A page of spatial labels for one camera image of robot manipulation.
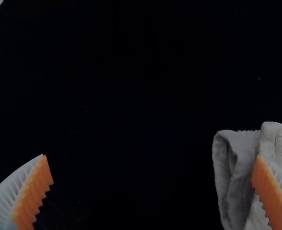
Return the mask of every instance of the black background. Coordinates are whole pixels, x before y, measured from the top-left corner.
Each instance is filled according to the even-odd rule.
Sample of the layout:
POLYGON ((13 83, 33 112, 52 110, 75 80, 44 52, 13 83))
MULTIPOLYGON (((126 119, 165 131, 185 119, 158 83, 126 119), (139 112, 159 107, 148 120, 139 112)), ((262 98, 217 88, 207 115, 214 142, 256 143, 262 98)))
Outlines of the black background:
POLYGON ((0 182, 47 155, 35 229, 220 229, 212 138, 263 121, 282 122, 282 3, 0 7, 0 182))

